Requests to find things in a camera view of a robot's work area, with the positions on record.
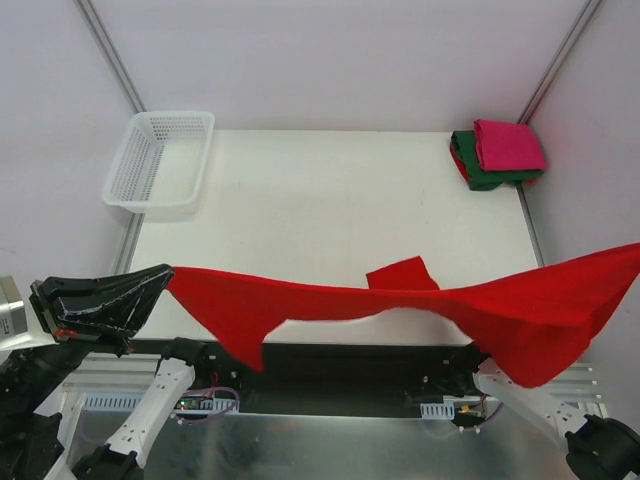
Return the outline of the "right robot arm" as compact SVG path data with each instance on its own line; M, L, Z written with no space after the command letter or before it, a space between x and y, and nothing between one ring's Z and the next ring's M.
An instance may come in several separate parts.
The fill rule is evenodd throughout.
M473 343L443 361L430 382L444 394L461 397L477 390L497 399L554 440L579 479L625 479L639 473L639 434L633 429L575 408L542 387L518 385Z

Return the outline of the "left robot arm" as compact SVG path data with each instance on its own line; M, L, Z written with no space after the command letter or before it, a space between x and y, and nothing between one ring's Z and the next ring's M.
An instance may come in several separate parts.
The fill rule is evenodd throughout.
M49 277L21 295L1 279L1 476L4 479L141 479L151 448L177 401L211 378L203 343L169 342L156 373L124 423L104 443L68 464L68 448L87 395L64 397L58 412L41 406L92 353L132 351L174 277L161 264L98 279Z

